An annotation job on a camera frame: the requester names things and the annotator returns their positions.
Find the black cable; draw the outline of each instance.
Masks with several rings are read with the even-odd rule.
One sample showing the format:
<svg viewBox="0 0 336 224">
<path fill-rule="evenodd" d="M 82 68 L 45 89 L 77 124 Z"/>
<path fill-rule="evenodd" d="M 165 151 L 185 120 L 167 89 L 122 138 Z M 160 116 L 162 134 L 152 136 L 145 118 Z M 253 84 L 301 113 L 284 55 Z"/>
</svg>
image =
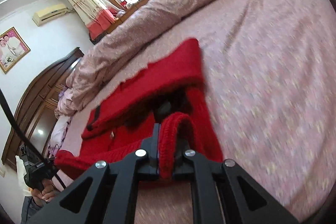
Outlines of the black cable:
<svg viewBox="0 0 336 224">
<path fill-rule="evenodd" d="M 19 138 L 25 143 L 26 146 L 28 146 L 28 148 L 35 153 L 38 158 L 48 167 L 52 170 L 52 165 L 42 156 L 42 154 L 35 148 L 34 145 L 32 145 L 32 143 L 30 142 L 30 140 L 25 136 L 25 134 L 21 131 L 20 127 L 18 126 L 18 124 L 15 121 L 15 118 L 11 112 L 11 109 L 9 108 L 9 105 L 6 101 L 5 96 L 2 93 L 2 90 L 0 89 L 0 105 L 3 109 L 3 112 L 5 113 L 9 123 L 11 124 L 11 126 L 13 127 L 14 131 L 16 132 L 16 134 L 19 136 Z M 56 179 L 59 181 L 59 183 L 61 184 L 61 186 L 65 189 L 66 186 L 63 183 L 63 181 L 61 180 L 61 178 L 56 174 L 55 175 Z"/>
<path fill-rule="evenodd" d="M 58 176 L 58 174 L 55 174 L 55 178 L 58 180 L 58 182 L 61 184 L 61 186 L 63 187 L 63 189 L 66 188 L 64 182 L 61 180 L 61 178 Z"/>
</svg>

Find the black strap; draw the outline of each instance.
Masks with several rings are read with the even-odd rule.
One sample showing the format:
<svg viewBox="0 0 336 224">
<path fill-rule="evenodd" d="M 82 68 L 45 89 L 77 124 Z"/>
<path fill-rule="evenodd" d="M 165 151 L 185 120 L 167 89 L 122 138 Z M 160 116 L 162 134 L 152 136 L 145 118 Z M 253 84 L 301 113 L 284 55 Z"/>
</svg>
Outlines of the black strap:
<svg viewBox="0 0 336 224">
<path fill-rule="evenodd" d="M 93 130 L 92 125 L 93 125 L 94 122 L 96 122 L 98 120 L 99 115 L 100 115 L 100 105 L 97 106 L 97 108 L 96 108 L 96 110 L 94 112 L 94 118 L 93 118 L 93 120 L 86 126 L 86 128 L 87 128 L 88 131 L 92 131 Z"/>
<path fill-rule="evenodd" d="M 12 128 L 14 129 L 16 134 L 19 136 L 19 138 L 23 141 L 23 143 L 39 158 L 39 160 L 41 160 L 48 167 L 49 170 L 53 170 L 53 165 L 50 164 L 49 161 L 46 160 L 42 156 L 42 154 L 35 148 L 35 146 L 30 142 L 30 140 L 25 136 L 25 134 L 22 132 L 22 130 L 18 126 L 1 89 L 0 89 L 0 105 L 9 123 L 11 124 Z M 60 177 L 58 175 L 55 175 L 55 177 L 57 178 L 59 183 L 62 185 L 62 187 L 65 189 L 65 185 L 63 181 L 60 179 Z"/>
</svg>

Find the human hand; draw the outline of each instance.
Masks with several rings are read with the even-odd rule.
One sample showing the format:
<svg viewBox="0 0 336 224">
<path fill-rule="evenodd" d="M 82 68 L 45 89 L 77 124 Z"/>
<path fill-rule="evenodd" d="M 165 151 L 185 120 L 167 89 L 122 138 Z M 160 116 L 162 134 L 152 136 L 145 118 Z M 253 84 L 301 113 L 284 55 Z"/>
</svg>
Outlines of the human hand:
<svg viewBox="0 0 336 224">
<path fill-rule="evenodd" d="M 38 207 L 43 207 L 43 200 L 48 203 L 58 193 L 58 191 L 55 190 L 51 180 L 44 179 L 42 180 L 42 184 L 44 186 L 42 193 L 38 189 L 33 189 L 31 191 L 31 196 L 33 197 L 35 204 Z"/>
</svg>

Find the electrical outlet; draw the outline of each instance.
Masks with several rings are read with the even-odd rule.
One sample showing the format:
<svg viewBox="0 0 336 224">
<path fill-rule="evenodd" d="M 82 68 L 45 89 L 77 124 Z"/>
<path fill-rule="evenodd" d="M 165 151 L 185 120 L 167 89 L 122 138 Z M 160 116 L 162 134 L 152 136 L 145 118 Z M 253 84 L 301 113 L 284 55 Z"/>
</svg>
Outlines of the electrical outlet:
<svg viewBox="0 0 336 224">
<path fill-rule="evenodd" d="M 0 176 L 2 176 L 3 178 L 5 177 L 5 173 L 6 173 L 6 170 L 4 169 L 4 167 L 0 167 Z"/>
</svg>

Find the pink bedsheet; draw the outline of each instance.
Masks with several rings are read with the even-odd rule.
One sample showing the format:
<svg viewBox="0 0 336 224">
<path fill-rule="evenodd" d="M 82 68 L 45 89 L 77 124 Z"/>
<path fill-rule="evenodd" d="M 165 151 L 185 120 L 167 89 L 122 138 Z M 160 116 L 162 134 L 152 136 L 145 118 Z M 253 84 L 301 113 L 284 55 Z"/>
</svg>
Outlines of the pink bedsheet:
<svg viewBox="0 0 336 224">
<path fill-rule="evenodd" d="M 216 0 L 122 68 L 75 114 L 63 149 L 78 155 L 90 111 L 121 81 L 196 37 L 224 157 L 302 221 L 336 179 L 335 24 L 335 11 L 319 0 Z M 141 190 L 136 223 L 192 223 L 189 193 L 187 184 Z"/>
</svg>

